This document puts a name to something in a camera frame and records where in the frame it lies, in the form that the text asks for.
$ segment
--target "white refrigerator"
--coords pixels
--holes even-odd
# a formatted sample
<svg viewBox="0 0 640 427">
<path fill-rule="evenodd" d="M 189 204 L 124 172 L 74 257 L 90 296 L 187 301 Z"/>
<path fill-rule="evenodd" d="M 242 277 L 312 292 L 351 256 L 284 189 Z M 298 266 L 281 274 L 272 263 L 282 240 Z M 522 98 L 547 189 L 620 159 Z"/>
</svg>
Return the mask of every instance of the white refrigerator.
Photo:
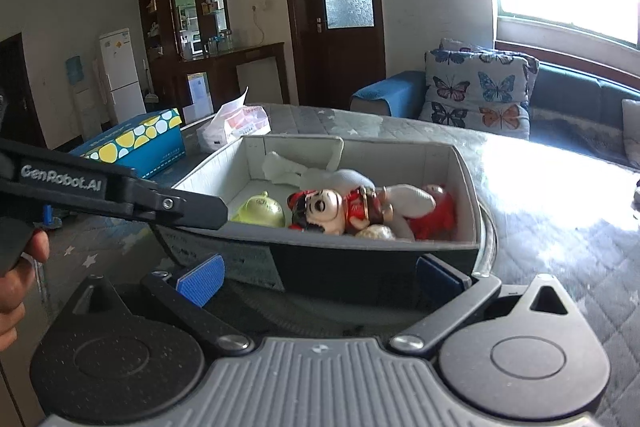
<svg viewBox="0 0 640 427">
<path fill-rule="evenodd" d="M 128 28 L 101 35 L 98 87 L 111 123 L 117 125 L 146 113 Z"/>
</svg>

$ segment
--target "dark door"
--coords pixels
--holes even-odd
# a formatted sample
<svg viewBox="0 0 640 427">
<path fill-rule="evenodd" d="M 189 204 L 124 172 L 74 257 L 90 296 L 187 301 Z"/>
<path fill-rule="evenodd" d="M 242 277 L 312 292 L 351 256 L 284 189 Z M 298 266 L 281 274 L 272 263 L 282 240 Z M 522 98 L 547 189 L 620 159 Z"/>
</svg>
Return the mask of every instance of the dark door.
<svg viewBox="0 0 640 427">
<path fill-rule="evenodd" d="M 300 102 L 347 109 L 385 78 L 381 0 L 287 0 Z"/>
<path fill-rule="evenodd" d="M 0 42 L 0 88 L 5 104 L 0 136 L 9 140 L 45 147 L 38 121 L 20 34 Z"/>
</svg>

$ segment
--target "green toy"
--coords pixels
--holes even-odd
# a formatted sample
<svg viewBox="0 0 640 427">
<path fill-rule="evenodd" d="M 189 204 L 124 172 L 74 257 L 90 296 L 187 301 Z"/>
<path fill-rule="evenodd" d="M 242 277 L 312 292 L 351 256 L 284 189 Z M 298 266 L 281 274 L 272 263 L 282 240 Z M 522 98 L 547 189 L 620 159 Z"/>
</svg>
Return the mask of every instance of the green toy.
<svg viewBox="0 0 640 427">
<path fill-rule="evenodd" d="M 246 203 L 238 208 L 231 221 L 273 227 L 274 229 L 284 227 L 285 217 L 282 207 L 276 200 L 268 196 L 266 192 L 263 192 L 246 200 Z"/>
</svg>

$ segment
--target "gray ribbed plate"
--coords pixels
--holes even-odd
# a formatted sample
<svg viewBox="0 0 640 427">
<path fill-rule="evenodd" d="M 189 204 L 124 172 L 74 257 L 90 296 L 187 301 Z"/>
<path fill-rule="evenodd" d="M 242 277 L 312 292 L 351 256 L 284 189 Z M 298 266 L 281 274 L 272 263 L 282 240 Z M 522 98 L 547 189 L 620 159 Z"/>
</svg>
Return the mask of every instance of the gray ribbed plate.
<svg viewBox="0 0 640 427">
<path fill-rule="evenodd" d="M 44 427 L 73 425 L 52 417 Z M 136 423 L 136 427 L 514 425 L 468 409 L 444 389 L 427 362 L 388 353 L 374 339 L 267 339 L 247 357 L 216 361 L 185 402 L 153 420 Z M 565 425 L 597 424 L 580 417 Z"/>
</svg>

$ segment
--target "cardboard box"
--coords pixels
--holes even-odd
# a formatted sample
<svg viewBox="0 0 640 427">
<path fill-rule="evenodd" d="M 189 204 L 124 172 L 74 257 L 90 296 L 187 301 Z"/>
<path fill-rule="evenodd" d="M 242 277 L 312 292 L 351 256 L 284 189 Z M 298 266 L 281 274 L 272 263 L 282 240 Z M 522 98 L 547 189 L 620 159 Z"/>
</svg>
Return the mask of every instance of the cardboard box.
<svg viewBox="0 0 640 427">
<path fill-rule="evenodd" d="M 132 167 L 148 178 L 185 155 L 177 109 L 140 114 L 71 151 L 105 163 Z"/>
<path fill-rule="evenodd" d="M 269 193 L 290 212 L 287 197 L 298 189 L 264 179 L 262 162 L 275 151 L 308 167 L 323 168 L 335 137 L 246 136 L 213 153 L 174 188 L 222 198 L 229 216 L 249 197 Z M 466 274 L 482 256 L 484 233 L 468 169 L 455 147 L 435 142 L 344 139 L 340 168 L 366 175 L 376 186 L 446 185 L 456 200 L 452 241 L 377 241 L 228 222 L 220 230 L 154 227 L 178 263 L 192 264 L 212 252 L 225 259 L 226 276 L 279 291 L 366 305 L 414 307 L 420 299 L 415 263 L 433 253 Z"/>
</svg>

